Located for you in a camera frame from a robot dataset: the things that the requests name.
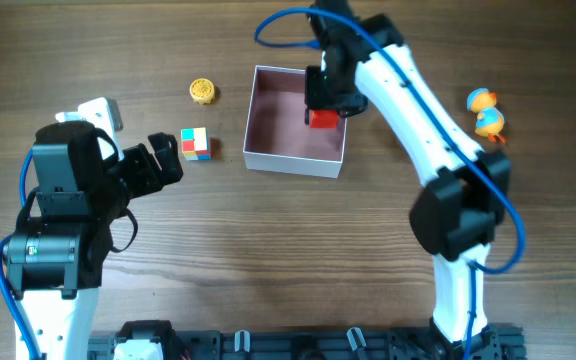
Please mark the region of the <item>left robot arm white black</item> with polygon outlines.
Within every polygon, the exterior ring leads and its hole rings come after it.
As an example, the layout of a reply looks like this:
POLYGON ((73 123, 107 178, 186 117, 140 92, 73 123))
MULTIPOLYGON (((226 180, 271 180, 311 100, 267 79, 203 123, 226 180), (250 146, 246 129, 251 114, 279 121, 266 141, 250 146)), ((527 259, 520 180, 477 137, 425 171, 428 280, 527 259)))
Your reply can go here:
POLYGON ((131 200, 181 180, 177 141, 154 133, 147 145, 110 156, 113 139, 85 121, 36 133, 27 162, 38 185, 25 199, 14 232, 0 243, 0 291, 16 326, 18 359, 84 359, 113 244, 110 226, 132 219, 131 200))

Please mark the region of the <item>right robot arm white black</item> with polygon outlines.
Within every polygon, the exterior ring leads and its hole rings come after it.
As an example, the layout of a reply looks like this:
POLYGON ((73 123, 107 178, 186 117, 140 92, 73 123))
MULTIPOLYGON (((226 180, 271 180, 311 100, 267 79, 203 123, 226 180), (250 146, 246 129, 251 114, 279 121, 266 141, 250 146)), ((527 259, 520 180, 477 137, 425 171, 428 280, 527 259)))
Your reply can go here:
POLYGON ((316 1, 305 14, 309 45, 322 62, 306 71, 308 121, 332 112, 349 118, 374 105, 408 153, 422 191, 409 213, 412 231, 433 258, 432 325, 453 351, 487 327, 483 280, 496 227, 509 215, 511 164, 465 134, 426 85, 411 51, 383 14, 364 20, 345 1, 316 1))

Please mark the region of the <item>multicoloured puzzle cube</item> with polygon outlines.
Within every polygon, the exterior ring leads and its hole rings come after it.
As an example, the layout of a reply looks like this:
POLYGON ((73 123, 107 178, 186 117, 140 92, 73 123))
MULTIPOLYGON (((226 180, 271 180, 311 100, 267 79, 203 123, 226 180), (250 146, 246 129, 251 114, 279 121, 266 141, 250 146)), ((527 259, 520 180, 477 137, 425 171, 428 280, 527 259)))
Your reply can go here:
POLYGON ((181 149, 188 161, 205 161, 212 158, 210 138, 205 127, 181 130, 181 149))

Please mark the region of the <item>red toy fire truck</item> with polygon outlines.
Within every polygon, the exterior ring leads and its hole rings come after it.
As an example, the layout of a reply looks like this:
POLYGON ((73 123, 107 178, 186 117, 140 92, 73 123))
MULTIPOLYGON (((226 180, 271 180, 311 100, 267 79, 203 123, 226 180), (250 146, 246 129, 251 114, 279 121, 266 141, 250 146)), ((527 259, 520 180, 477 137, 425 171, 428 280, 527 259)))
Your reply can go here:
POLYGON ((334 129, 338 126, 339 115, 334 110, 312 110, 305 112, 305 123, 311 129, 334 129))

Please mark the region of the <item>yellow round toy wheel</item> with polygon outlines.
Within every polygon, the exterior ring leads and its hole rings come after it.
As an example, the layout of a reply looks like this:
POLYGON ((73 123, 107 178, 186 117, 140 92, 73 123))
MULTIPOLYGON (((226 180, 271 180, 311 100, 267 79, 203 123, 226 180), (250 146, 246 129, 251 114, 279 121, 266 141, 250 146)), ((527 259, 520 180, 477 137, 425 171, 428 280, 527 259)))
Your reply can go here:
POLYGON ((189 93, 194 102, 206 105, 216 98, 216 87, 211 80, 198 78, 190 84, 189 93))

